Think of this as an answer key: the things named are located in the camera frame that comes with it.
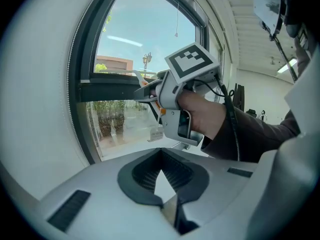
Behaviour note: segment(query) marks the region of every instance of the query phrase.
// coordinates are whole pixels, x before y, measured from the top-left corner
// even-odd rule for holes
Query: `window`
[[[90,164],[139,150],[184,144],[149,142],[153,108],[133,101],[140,85],[169,69],[165,57],[193,43],[208,46],[194,0],[93,0],[74,39],[68,101],[74,131]]]
[[[223,74],[223,67],[224,67],[224,62],[223,62],[223,49],[221,45],[219,45],[216,36],[214,34],[214,30],[211,24],[209,24],[209,52],[210,54],[219,61],[220,67],[222,69],[222,74]],[[221,93],[220,88],[217,86],[214,88],[214,90],[217,93]],[[219,102],[220,97],[218,95],[215,95],[211,91],[207,92],[205,95],[205,98],[208,101],[212,102]]]
[[[169,68],[166,56],[195,39],[195,25],[166,0],[116,0],[100,35],[94,71],[137,70],[152,78]]]
[[[195,40],[196,26],[168,1],[116,0],[100,33],[93,72],[135,76],[136,70],[154,79],[169,69],[166,56]],[[101,160],[178,143],[165,136],[148,141],[157,126],[148,104],[91,101],[86,102],[86,114]]]
[[[88,123],[101,160],[142,149],[171,148],[177,141],[166,138],[149,142],[157,121],[148,104],[134,100],[86,103]]]

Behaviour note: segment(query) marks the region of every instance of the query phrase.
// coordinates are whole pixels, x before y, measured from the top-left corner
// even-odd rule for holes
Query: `black cable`
[[[235,95],[235,90],[230,90],[229,91],[229,97],[232,97],[233,95]]]
[[[207,82],[199,80],[199,79],[193,79],[193,80],[206,85],[210,89],[210,91],[213,92],[215,95],[217,95],[219,97],[225,97],[224,95],[221,95],[221,94],[217,93],[214,89],[212,89],[211,86]]]
[[[224,94],[224,104],[225,104],[225,108],[226,108],[226,113],[227,113],[228,119],[230,121],[231,128],[232,128],[233,134],[234,134],[234,139],[235,139],[237,160],[241,161],[240,147],[239,147],[238,134],[237,134],[238,120],[237,120],[237,116],[236,116],[236,112],[235,112],[235,107],[232,103],[230,95],[228,95],[228,90],[227,90],[226,86],[224,85],[224,83],[220,80],[219,75],[216,74],[214,77],[219,85],[219,88],[221,89],[222,93]]]
[[[279,50],[279,52],[281,53],[282,58],[284,59],[287,67],[289,68],[289,71],[290,71],[291,77],[292,77],[292,79],[293,79],[293,82],[296,82],[296,81],[298,80],[297,74],[296,74],[294,68],[290,65],[289,60],[288,60],[287,56],[285,55],[285,52],[284,52],[284,50],[282,49],[282,46],[281,46],[278,38],[277,38],[277,37],[274,37],[273,40],[274,40],[276,46],[278,47],[278,50]]]

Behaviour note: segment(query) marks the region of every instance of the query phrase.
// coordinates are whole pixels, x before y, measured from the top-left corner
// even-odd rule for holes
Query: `black window frame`
[[[116,0],[92,0],[84,13],[73,38],[67,69],[69,112],[82,151],[90,165],[101,162],[88,123],[85,102],[133,100],[133,92],[140,88],[135,76],[94,72],[99,38],[105,20]],[[195,25],[195,41],[209,51],[209,26],[204,13],[196,12],[187,0],[166,0]]]

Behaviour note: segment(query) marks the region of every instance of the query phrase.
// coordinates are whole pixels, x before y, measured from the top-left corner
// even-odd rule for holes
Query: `sleeve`
[[[242,160],[246,162],[257,163],[264,152],[278,149],[284,141],[300,133],[291,111],[279,125],[267,124],[237,108],[235,113],[239,148]],[[227,118],[213,140],[204,138],[201,151],[215,158],[237,159],[235,137]]]

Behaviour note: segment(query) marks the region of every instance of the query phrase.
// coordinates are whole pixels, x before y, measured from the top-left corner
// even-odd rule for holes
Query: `glass pane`
[[[195,39],[196,27],[166,0],[116,0],[100,35],[94,71],[167,70],[165,57]]]
[[[220,46],[218,44],[218,41],[216,39],[216,36],[213,32],[213,29],[211,25],[209,24],[209,49],[210,54],[218,61],[220,62],[220,67],[222,69],[223,62],[222,62],[222,53]],[[217,93],[220,93],[219,87],[213,88]],[[212,91],[208,91],[204,96],[208,101],[211,102],[219,102],[219,96],[215,95]]]
[[[171,148],[176,140],[149,142],[150,130],[157,121],[148,104],[134,100],[93,101],[86,103],[87,117],[101,160],[116,158],[152,148]]]

